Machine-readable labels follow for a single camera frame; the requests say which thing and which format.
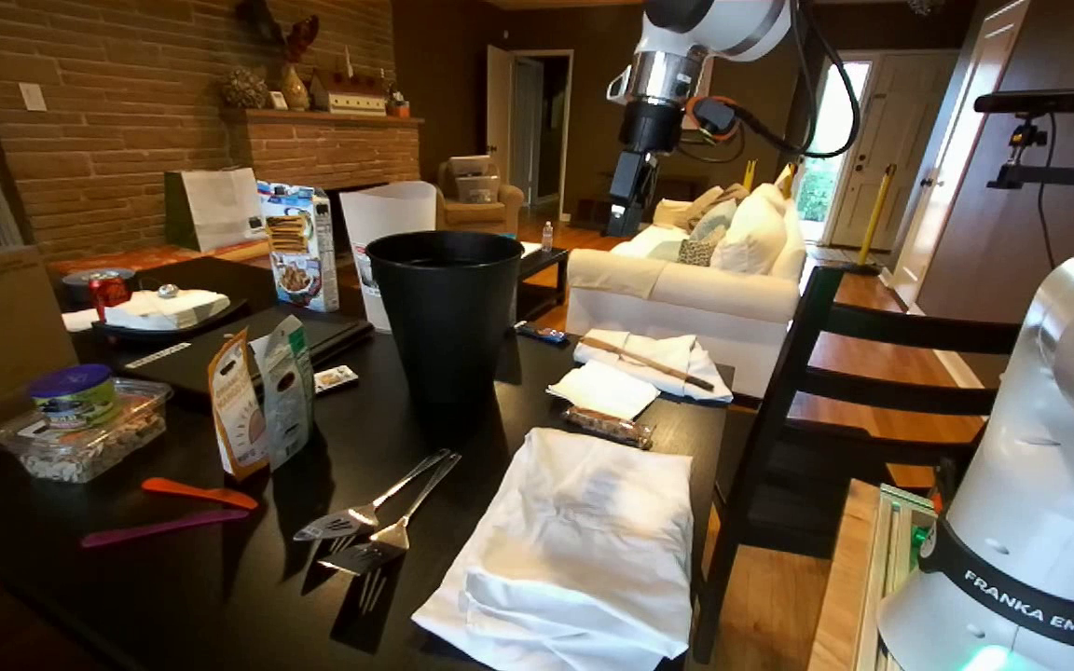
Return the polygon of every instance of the black table surface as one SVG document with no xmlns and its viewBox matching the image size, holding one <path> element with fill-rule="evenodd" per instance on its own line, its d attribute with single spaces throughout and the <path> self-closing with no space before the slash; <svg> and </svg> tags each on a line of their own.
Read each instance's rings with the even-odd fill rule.
<svg viewBox="0 0 1074 671">
<path fill-rule="evenodd" d="M 567 373 L 571 350 L 506 339 L 497 400 L 467 413 L 410 401 L 393 334 L 345 360 L 362 378 L 318 401 L 315 443 L 239 485 L 260 499 L 248 521 L 80 547 L 91 530 L 208 511 L 146 496 L 142 475 L 234 485 L 219 473 L 208 413 L 196 407 L 171 401 L 167 433 L 91 485 L 38 480 L 0 452 L 0 586 L 117 665 L 478 665 L 410 615 L 475 534 L 525 433 L 562 428 L 562 401 L 544 387 Z M 652 452 L 694 455 L 694 511 L 705 511 L 723 411 L 658 400 L 641 419 Z M 436 448 L 464 452 L 464 460 L 414 519 L 414 551 L 393 570 L 380 606 L 360 615 L 346 600 L 360 581 L 320 570 L 318 547 L 293 534 L 368 499 Z"/>
</svg>

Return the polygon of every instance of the folded white cloth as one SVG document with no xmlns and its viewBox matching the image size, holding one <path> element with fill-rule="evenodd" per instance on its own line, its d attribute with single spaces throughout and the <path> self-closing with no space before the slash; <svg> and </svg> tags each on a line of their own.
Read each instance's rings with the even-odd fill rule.
<svg viewBox="0 0 1074 671">
<path fill-rule="evenodd" d="M 639 671 L 692 638 L 692 455 L 534 428 L 414 621 L 506 671 Z"/>
<path fill-rule="evenodd" d="M 549 395 L 596 413 L 639 417 L 658 400 L 658 387 L 628 370 L 586 360 L 567 370 L 562 378 L 549 385 Z"/>
<path fill-rule="evenodd" d="M 697 334 L 652 339 L 633 332 L 589 327 L 575 345 L 575 360 L 608 360 L 632 375 L 658 385 L 668 395 L 730 401 L 730 387 L 723 385 L 713 352 L 697 341 Z"/>
</svg>

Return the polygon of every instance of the black trash can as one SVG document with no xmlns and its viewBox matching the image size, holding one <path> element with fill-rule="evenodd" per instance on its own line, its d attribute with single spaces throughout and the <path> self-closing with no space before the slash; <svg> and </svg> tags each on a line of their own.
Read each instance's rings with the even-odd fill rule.
<svg viewBox="0 0 1074 671">
<path fill-rule="evenodd" d="M 494 395 L 503 332 L 516 325 L 521 240 L 485 232 L 410 232 L 365 247 L 410 395 Z"/>
</svg>

